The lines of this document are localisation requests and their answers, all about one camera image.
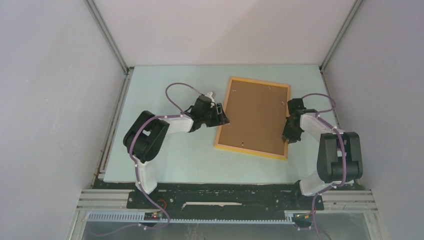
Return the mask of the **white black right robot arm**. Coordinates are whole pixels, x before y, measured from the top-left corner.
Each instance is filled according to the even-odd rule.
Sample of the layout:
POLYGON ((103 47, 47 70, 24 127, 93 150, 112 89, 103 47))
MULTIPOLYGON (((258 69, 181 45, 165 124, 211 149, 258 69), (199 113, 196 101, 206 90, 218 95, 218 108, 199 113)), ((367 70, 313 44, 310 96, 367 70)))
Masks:
POLYGON ((322 118, 319 111, 306 108, 303 98, 289 100, 287 110, 283 142, 297 143, 303 133, 318 142, 316 170, 300 180, 300 190, 290 196, 295 208, 304 209, 310 204, 311 196, 351 184, 362 177, 361 142, 356 132, 346 132, 331 125, 322 118))

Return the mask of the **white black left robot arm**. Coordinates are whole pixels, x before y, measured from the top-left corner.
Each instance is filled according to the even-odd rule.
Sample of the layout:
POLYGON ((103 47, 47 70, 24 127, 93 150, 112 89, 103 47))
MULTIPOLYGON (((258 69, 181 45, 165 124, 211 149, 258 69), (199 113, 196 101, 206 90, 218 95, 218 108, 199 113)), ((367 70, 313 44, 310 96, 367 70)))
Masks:
POLYGON ((136 187, 141 191, 138 201, 145 208, 153 208, 158 202, 158 194, 153 191, 158 182, 150 162, 160 152, 167 135, 192 133, 202 125, 211 128, 229 123, 223 105, 215 101, 213 91, 201 94, 180 114, 155 115, 143 111, 123 138, 123 145, 134 162, 136 187))

